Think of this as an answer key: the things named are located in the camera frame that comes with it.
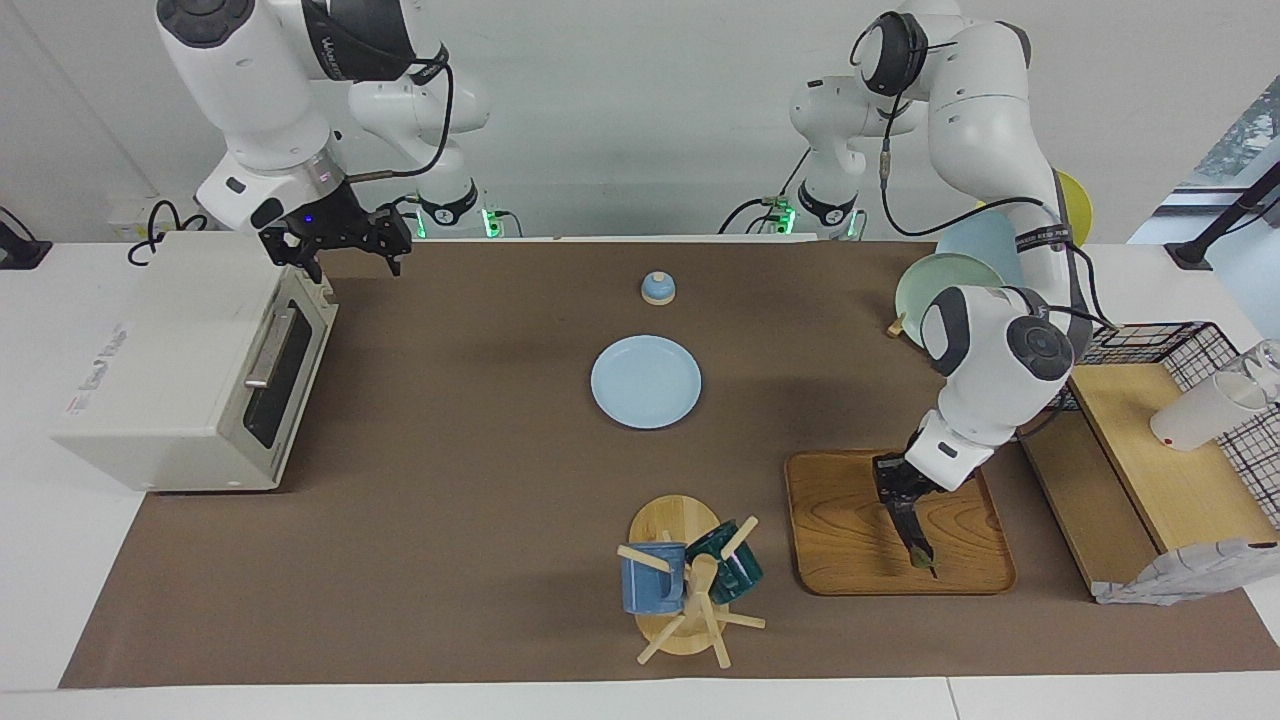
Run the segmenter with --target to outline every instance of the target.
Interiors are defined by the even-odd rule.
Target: blue plate
[[[698,361],[664,337],[639,334],[620,340],[591,368],[596,405],[628,428],[666,428],[687,415],[701,393]]]
[[[1015,246],[1014,225],[1000,213],[988,210],[943,232],[938,252],[977,258],[996,270],[1005,284],[1021,287],[1023,265]]]

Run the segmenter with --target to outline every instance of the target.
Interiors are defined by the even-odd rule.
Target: label
[[[83,415],[88,411],[93,395],[102,387],[106,374],[111,372],[111,365],[119,356],[120,348],[129,340],[131,332],[133,332],[133,323],[120,323],[111,329],[111,337],[106,341],[102,350],[97,351],[97,356],[93,357],[93,363],[90,366],[88,375],[76,388],[76,396],[67,404],[65,414]]]

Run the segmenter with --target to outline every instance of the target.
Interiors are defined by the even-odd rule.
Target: white cup
[[[1196,450],[1270,407],[1280,393],[1280,342],[1265,340],[1151,419],[1174,450]]]

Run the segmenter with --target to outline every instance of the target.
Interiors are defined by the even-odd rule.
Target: wooden shelf
[[[1071,387],[1157,550],[1277,539],[1217,445],[1183,452],[1151,433],[1151,416],[1181,395],[1164,365],[1085,365]]]
[[[1023,441],[1088,585],[1126,583],[1160,552],[1083,413]]]

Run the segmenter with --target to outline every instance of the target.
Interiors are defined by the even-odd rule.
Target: brown paper
[[[986,465],[1018,584],[996,597],[815,597],[794,577],[782,465],[897,446],[942,380],[890,340],[932,246],[424,245],[404,277],[323,258],[342,302],[279,491],[151,496],[63,687],[1280,669],[1243,592],[1091,601],[1016,446]],[[640,299],[662,269],[677,300]],[[669,337],[699,405],[636,432],[593,402],[595,356]],[[621,607],[632,515],[687,493],[758,515],[765,578],[733,667],[644,647]]]

